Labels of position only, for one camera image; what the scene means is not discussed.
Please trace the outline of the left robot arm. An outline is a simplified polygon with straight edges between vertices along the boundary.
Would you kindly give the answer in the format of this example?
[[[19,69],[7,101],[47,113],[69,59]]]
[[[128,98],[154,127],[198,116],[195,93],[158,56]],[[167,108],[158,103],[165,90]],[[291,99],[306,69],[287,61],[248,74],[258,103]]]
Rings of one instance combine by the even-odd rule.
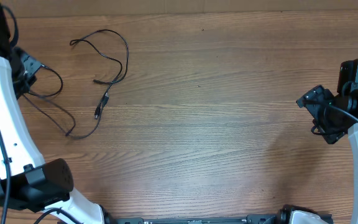
[[[0,207],[54,215],[64,223],[111,223],[105,209],[75,189],[63,159],[46,162],[18,105],[42,64],[17,46],[9,8],[0,3]]]

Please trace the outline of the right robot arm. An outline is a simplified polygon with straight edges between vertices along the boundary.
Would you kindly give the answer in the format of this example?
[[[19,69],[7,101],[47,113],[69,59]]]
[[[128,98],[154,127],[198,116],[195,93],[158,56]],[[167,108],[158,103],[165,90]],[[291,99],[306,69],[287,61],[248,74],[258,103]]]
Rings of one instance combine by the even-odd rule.
[[[358,59],[341,64],[337,95],[318,85],[297,101],[313,117],[311,132],[335,144],[347,136],[353,156],[354,202],[351,223],[358,223]]]

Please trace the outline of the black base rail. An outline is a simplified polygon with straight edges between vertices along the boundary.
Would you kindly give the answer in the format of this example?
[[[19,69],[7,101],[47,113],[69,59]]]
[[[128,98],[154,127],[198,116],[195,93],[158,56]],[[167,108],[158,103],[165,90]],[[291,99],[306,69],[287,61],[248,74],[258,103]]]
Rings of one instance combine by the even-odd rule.
[[[277,214],[249,214],[245,217],[214,218],[163,218],[143,219],[113,218],[108,215],[105,223],[113,224],[275,224],[275,223],[328,223],[334,224],[331,214],[319,215],[308,208],[284,205]]]

